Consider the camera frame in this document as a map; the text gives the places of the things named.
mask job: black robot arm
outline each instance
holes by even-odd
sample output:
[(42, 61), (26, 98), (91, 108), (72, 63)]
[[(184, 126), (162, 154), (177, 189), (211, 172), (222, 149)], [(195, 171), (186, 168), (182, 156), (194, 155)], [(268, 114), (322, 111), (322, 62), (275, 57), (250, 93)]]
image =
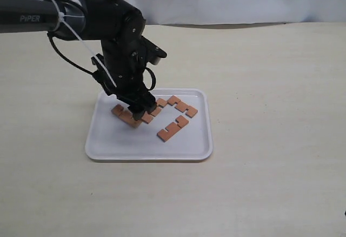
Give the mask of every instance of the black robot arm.
[[(82, 40), (101, 41), (103, 54), (91, 59), (97, 70), (89, 73), (104, 91), (127, 103), (136, 120), (155, 110), (156, 100), (150, 90), (156, 79), (147, 63), (157, 65), (167, 54), (142, 36), (145, 19), (141, 11), (124, 0), (54, 2)], [(68, 26), (59, 21), (53, 0), (0, 0), (0, 33), (48, 31), (51, 43), (53, 37), (76, 40)], [(146, 70), (153, 78), (149, 89), (143, 82)]]

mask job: wooden block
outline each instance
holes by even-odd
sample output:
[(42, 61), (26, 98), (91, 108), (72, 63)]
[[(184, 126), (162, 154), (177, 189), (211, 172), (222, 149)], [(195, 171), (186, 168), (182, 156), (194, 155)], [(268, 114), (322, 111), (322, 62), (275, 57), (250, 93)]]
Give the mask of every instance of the wooden block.
[(133, 127), (133, 128), (138, 128), (139, 125), (141, 125), (142, 121), (135, 121), (132, 118), (132, 113), (128, 110), (123, 111), (120, 116), (119, 116), (120, 120), (122, 120), (123, 122), (127, 123), (129, 126)]
[(162, 99), (162, 98), (159, 98), (159, 99), (157, 99), (156, 104), (157, 104), (157, 106), (164, 108), (167, 105), (167, 101)]
[(175, 95), (172, 95), (169, 99), (168, 99), (168, 104), (170, 105), (170, 106), (173, 106), (174, 104), (176, 104), (176, 103), (179, 103), (181, 100), (178, 98), (178, 97), (176, 97)]
[(186, 119), (184, 116), (179, 116), (177, 119), (175, 119), (176, 121), (177, 121), (177, 123), (178, 123), (178, 126), (180, 127), (180, 128), (183, 128), (183, 127), (185, 127), (186, 125), (188, 125), (189, 124), (189, 120), (188, 119)]
[(193, 118), (198, 113), (198, 110), (192, 106), (188, 107), (188, 111), (186, 112), (186, 115), (190, 118)]
[(115, 116), (120, 116), (120, 114), (123, 112), (124, 107), (122, 107), (120, 104), (117, 104), (113, 109), (112, 109), (112, 114)]
[(189, 108), (189, 106), (184, 103), (183, 101), (180, 101), (176, 106), (175, 109), (181, 111), (182, 113), (185, 112), (187, 109)]
[(146, 124), (149, 124), (153, 119), (154, 119), (154, 117), (152, 117), (147, 112), (145, 112), (143, 117), (142, 117), (142, 121), (145, 122)]
[(166, 130), (160, 130), (157, 133), (157, 136), (164, 142), (172, 138), (178, 131), (180, 131), (180, 127), (175, 123), (172, 122), (166, 127)]
[(156, 115), (158, 115), (161, 112), (161, 108), (158, 106), (156, 107), (156, 109), (154, 111), (151, 112), (150, 115), (156, 117)]

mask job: white cable tie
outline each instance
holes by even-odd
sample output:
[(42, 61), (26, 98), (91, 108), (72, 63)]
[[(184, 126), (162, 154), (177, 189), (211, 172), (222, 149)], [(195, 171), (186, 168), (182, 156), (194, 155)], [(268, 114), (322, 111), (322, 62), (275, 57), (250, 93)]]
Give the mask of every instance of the white cable tie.
[(57, 28), (59, 28), (60, 24), (63, 23), (69, 30), (76, 36), (76, 38), (82, 42), (82, 44), (86, 47), (86, 49), (89, 50), (89, 52), (92, 54), (92, 56), (97, 60), (97, 62), (100, 64), (100, 66), (103, 68), (103, 70), (106, 72), (108, 78), (112, 82), (115, 88), (117, 88), (117, 85), (115, 84), (113, 78), (111, 77), (110, 73), (108, 72), (108, 69), (104, 66), (102, 61), (96, 56), (96, 54), (89, 48), (89, 46), (82, 40), (82, 38), (77, 34), (77, 32), (65, 21), (65, 17), (74, 17), (74, 18), (83, 18), (84, 16), (73, 16), (73, 15), (65, 15), (63, 12), (60, 11), (58, 4), (56, 3), (55, 0), (51, 0), (58, 12), (58, 24)]

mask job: table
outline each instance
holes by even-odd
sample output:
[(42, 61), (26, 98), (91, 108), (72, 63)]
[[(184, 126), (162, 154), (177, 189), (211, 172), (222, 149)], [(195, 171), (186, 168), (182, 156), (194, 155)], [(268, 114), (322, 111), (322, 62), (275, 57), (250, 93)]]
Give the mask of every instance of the table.
[[(148, 26), (145, 36), (168, 53), (153, 67), (158, 87), (207, 94), (212, 156), (92, 162), (99, 85), (45, 33), (2, 34), (0, 236), (346, 233), (345, 23)], [(57, 44), (93, 69), (79, 42)]]

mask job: white tray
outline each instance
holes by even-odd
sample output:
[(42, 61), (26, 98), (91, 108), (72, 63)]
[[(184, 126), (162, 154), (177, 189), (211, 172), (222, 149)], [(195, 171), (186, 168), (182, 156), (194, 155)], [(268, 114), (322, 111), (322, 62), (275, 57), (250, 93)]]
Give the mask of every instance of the white tray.
[[(212, 137), (209, 111), (205, 94), (197, 89), (154, 89), (156, 98), (167, 100), (176, 95), (195, 107), (198, 113), (193, 118), (167, 105), (149, 123), (134, 129), (115, 117), (111, 109), (120, 103), (114, 96), (101, 92), (95, 106), (85, 152), (95, 161), (202, 161), (212, 153)], [(167, 142), (157, 137), (175, 118), (183, 115), (189, 124)]]

